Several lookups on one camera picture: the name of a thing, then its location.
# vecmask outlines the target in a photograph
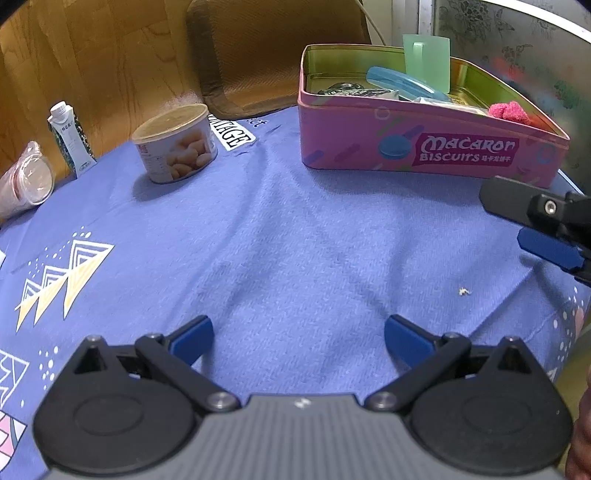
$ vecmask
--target pink tin box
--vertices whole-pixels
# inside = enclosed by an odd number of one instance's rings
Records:
[[[368,88],[372,66],[404,72],[404,50],[311,45],[301,61],[298,105],[303,163],[331,170],[389,170],[488,178],[548,187],[569,136],[530,101],[480,67],[452,57],[450,97],[488,108],[517,101],[534,127],[404,100],[317,95],[339,82]]]

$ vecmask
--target can lid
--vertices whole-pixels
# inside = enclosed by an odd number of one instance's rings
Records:
[[[42,155],[29,156],[18,169],[18,187],[30,205],[45,202],[54,188],[53,172]]]
[[[135,143],[159,140],[207,116],[209,110],[203,103],[184,105],[161,113],[140,125],[131,140]]]

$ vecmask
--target blue tablecloth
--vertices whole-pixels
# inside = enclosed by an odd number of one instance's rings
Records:
[[[477,343],[521,336],[560,370],[589,290],[519,249],[481,180],[311,170],[296,109],[242,124],[256,141],[188,181],[152,184],[125,144],[2,228],[2,480],[44,472],[33,414],[91,333],[130,343],[207,314],[215,346],[196,368],[243,400],[364,398],[401,372],[382,338],[393,313]]]

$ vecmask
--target biscuit package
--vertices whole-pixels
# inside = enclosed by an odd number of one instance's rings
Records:
[[[186,179],[209,165],[217,156],[202,103],[164,112],[140,125],[131,140],[154,183]]]

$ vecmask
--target yellow triangle pattern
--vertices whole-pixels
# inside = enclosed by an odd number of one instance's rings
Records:
[[[62,275],[54,283],[39,291],[39,303],[37,304],[37,311],[35,312],[34,325],[37,324],[39,318],[41,318],[41,315],[43,315],[43,312],[47,310],[47,307],[51,301],[56,298],[57,293],[60,291],[60,288],[63,287],[64,282],[68,278],[68,274],[69,272]]]
[[[20,308],[20,311],[18,312],[18,321],[17,321],[17,332],[18,329],[21,327],[22,323],[25,321],[25,317],[27,316],[27,313],[29,313],[31,311],[31,309],[33,308],[33,305],[35,305],[35,302],[37,301],[37,299],[39,298],[39,293],[35,293],[33,296],[24,299],[20,305],[17,308]]]
[[[109,255],[113,247],[109,247],[84,263],[72,268],[68,273],[68,286],[66,288],[66,298],[64,299],[64,318],[68,315],[74,300],[86,285],[92,274],[99,268],[103,260]]]

